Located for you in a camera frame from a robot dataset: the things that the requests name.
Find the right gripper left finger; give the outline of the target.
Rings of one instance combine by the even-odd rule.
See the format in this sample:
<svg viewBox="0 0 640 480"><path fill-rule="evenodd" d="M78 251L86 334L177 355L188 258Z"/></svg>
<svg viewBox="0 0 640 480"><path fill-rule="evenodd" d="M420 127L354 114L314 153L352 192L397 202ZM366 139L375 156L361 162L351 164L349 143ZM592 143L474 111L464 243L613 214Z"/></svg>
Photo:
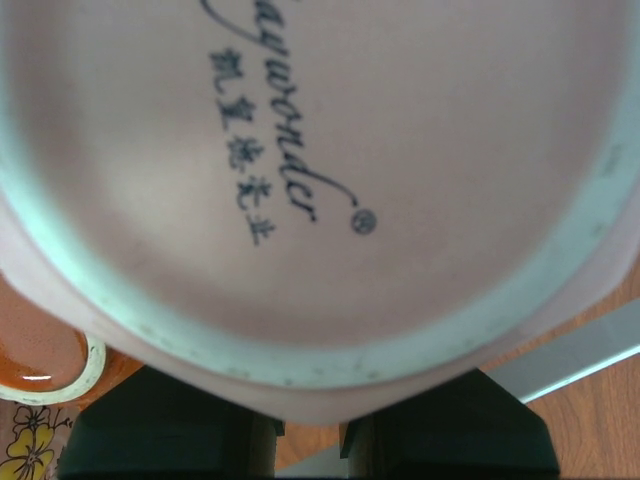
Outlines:
<svg viewBox="0 0 640 480"><path fill-rule="evenodd" d="M269 479L282 421L150 367L76 418L61 479Z"/></svg>

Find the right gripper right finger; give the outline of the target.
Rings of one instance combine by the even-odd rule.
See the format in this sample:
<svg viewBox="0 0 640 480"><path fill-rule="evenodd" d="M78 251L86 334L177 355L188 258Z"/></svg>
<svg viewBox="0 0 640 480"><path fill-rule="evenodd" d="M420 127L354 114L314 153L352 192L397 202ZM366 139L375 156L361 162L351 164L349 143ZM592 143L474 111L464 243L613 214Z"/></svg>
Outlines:
<svg viewBox="0 0 640 480"><path fill-rule="evenodd" d="M479 370L340 427L358 479L556 479L544 420Z"/></svg>

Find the white mug brown dots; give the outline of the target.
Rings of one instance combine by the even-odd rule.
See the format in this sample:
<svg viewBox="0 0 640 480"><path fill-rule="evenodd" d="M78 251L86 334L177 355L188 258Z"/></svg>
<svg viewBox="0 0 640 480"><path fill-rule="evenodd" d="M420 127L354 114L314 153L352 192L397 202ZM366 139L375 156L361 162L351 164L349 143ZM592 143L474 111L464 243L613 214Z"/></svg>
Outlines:
<svg viewBox="0 0 640 480"><path fill-rule="evenodd" d="M57 479L80 410L1 401L1 480Z"/></svg>

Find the brown black mug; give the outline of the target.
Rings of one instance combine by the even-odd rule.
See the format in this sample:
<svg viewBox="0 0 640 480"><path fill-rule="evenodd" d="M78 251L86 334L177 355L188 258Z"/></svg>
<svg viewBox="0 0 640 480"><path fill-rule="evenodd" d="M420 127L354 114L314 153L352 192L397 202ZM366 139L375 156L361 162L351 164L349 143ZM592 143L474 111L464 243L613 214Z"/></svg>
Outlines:
<svg viewBox="0 0 640 480"><path fill-rule="evenodd" d="M81 410L142 363L59 321L1 281L1 398Z"/></svg>

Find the white mug pink handle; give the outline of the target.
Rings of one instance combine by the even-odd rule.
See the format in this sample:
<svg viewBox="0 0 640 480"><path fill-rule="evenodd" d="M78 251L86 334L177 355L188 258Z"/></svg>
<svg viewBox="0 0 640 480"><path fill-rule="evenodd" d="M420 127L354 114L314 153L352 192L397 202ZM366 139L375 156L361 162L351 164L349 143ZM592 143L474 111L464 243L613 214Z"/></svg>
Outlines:
<svg viewBox="0 0 640 480"><path fill-rule="evenodd" d="M606 297L635 1L5 1L1 269L205 391L334 423Z"/></svg>

